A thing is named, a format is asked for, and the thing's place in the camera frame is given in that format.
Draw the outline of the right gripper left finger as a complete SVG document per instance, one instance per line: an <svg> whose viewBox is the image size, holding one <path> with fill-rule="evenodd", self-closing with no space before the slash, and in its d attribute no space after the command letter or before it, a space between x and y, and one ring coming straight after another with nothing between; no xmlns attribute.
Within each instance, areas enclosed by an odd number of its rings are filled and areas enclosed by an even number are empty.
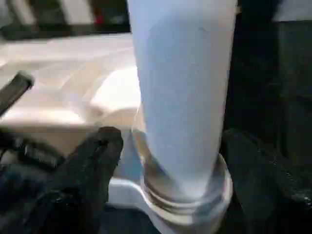
<svg viewBox="0 0 312 234"><path fill-rule="evenodd" d="M39 193L24 233L97 234L122 148L122 133L115 127L102 127L84 140Z"/></svg>

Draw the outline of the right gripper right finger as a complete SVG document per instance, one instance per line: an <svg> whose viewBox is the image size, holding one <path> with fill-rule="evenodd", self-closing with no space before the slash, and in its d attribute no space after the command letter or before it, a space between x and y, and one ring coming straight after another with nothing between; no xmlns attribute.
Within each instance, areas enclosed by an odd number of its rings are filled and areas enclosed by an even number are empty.
<svg viewBox="0 0 312 234"><path fill-rule="evenodd" d="M296 165L259 138L237 129L222 148L246 234L312 232L312 167Z"/></svg>

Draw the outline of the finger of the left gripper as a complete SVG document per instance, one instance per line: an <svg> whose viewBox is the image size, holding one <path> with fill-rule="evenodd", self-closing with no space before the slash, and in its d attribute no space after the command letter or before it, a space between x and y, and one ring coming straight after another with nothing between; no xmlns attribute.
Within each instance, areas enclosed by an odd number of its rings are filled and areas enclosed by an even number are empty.
<svg viewBox="0 0 312 234"><path fill-rule="evenodd" d="M0 133L0 148L24 163L54 171L64 162L64 155L45 142L9 132Z"/></svg>

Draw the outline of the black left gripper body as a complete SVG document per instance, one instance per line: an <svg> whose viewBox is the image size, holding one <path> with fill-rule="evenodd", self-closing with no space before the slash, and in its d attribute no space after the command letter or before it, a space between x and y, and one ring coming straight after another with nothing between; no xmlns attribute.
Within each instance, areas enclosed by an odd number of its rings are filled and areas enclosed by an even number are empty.
<svg viewBox="0 0 312 234"><path fill-rule="evenodd" d="M0 90L0 114L3 115L25 92L34 86L34 78L19 71L14 78Z"/></svg>

